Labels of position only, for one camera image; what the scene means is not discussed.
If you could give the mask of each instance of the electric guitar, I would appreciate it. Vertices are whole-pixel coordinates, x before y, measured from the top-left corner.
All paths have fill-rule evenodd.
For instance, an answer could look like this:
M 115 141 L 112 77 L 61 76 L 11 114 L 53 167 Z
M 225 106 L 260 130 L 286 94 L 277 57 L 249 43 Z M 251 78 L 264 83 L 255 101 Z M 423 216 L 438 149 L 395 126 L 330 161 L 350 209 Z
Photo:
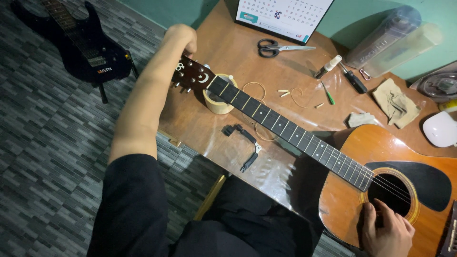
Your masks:
M 342 145 L 338 150 L 186 56 L 172 81 L 187 90 L 216 94 L 332 171 L 320 195 L 319 216 L 336 237 L 359 247 L 362 205 L 378 198 L 416 229 L 410 257 L 432 257 L 441 249 L 457 199 L 457 159 L 418 154 L 371 124 L 335 133 Z M 457 252 L 455 247 L 446 249 L 453 256 Z
M 89 17 L 84 20 L 73 18 L 58 0 L 41 3 L 48 17 L 32 14 L 19 0 L 13 0 L 10 7 L 23 23 L 57 47 L 68 73 L 99 86 L 102 97 L 104 82 L 130 75 L 133 63 L 129 53 L 103 33 L 91 3 L 85 2 Z

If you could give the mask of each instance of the wooden table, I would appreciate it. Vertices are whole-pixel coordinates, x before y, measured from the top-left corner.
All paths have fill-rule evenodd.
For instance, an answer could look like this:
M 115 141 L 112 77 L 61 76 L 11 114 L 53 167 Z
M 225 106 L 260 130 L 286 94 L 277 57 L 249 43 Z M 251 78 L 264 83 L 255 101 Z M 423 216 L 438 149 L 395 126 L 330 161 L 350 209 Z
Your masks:
M 403 129 L 398 129 L 395 125 L 388 126 L 387 116 L 372 95 L 358 94 L 338 66 L 322 78 L 336 102 L 335 105 L 330 105 L 320 81 L 314 79 L 312 74 L 334 56 L 344 56 L 344 47 L 315 32 L 307 45 L 316 46 L 316 50 L 285 51 L 275 58 L 261 58 L 257 53 L 257 42 L 262 38 L 274 37 L 235 24 L 234 13 L 236 6 L 224 1 L 214 7 L 197 30 L 198 52 L 193 59 L 210 65 L 214 73 L 233 75 L 239 87 L 252 81 L 263 83 L 266 87 L 264 101 L 267 106 L 317 136 L 326 137 L 334 131 L 345 129 L 344 120 L 351 112 L 370 112 L 376 117 L 379 126 L 390 131 L 413 150 L 425 155 L 457 157 L 456 147 L 436 148 L 424 137 L 420 124 L 439 110 L 432 100 L 416 90 L 408 89 L 404 80 L 391 73 L 370 81 L 363 80 L 371 91 L 385 79 L 392 78 L 402 91 L 422 108 L 419 117 Z M 282 45 L 291 44 L 275 39 Z M 358 71 L 354 70 L 354 74 L 361 78 Z M 297 91 L 294 95 L 301 105 L 308 106 L 309 109 L 300 108 L 290 96 L 280 97 L 282 93 L 277 92 L 294 87 L 303 90 L 303 96 Z M 263 95 L 262 89 L 255 85 L 250 86 L 246 92 L 253 97 Z M 320 103 L 324 105 L 319 109 L 313 108 Z M 302 202 L 297 199 L 300 185 L 303 180 L 308 180 L 309 183 L 312 177 L 309 173 L 312 171 L 305 172 L 298 168 L 306 166 L 306 163 L 300 162 L 301 159 L 294 154 L 297 150 L 285 141 L 263 141 L 255 135 L 262 151 L 253 165 L 245 173 L 241 173 L 242 164 L 255 149 L 253 144 L 238 132 L 230 137 L 222 133 L 224 126 L 235 123 L 241 124 L 255 135 L 254 126 L 246 122 L 238 110 L 216 115 L 205 106 L 201 91 L 186 94 L 172 87 L 159 128 L 290 210 L 303 213 L 294 203 Z M 264 128 L 258 127 L 262 135 L 272 138 Z

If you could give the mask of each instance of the gray floor tiles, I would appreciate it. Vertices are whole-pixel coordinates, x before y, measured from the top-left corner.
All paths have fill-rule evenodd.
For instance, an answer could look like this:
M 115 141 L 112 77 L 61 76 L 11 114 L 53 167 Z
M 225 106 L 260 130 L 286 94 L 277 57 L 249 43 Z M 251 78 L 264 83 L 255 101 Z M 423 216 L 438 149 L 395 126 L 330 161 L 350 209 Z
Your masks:
M 26 8 L 46 15 L 39 0 Z M 62 0 L 85 18 L 81 0 Z M 139 70 L 164 33 L 123 5 L 93 0 L 104 32 L 132 53 Z M 22 24 L 0 1 L 0 257 L 84 256 L 101 201 L 113 127 L 134 85 L 133 74 L 99 92 L 71 77 L 57 49 Z M 193 149 L 157 136 L 169 203 L 167 237 L 176 241 L 222 168 Z M 351 253 L 323 236 L 315 256 Z

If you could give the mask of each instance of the calendar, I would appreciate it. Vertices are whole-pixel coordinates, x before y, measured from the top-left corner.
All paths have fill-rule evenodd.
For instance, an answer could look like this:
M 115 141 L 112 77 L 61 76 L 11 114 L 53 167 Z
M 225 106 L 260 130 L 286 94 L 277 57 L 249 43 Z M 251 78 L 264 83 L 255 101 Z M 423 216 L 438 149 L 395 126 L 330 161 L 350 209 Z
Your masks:
M 239 0 L 235 22 L 305 45 L 333 0 Z

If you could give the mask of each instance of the scissors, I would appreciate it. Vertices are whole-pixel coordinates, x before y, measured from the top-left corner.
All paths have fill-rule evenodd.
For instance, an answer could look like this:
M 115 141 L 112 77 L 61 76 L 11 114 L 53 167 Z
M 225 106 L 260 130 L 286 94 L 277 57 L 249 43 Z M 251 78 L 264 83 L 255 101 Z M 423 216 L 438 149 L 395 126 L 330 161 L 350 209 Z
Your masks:
M 259 55 L 264 58 L 273 58 L 283 50 L 313 50 L 314 46 L 280 46 L 278 42 L 273 39 L 264 38 L 257 43 L 259 48 Z

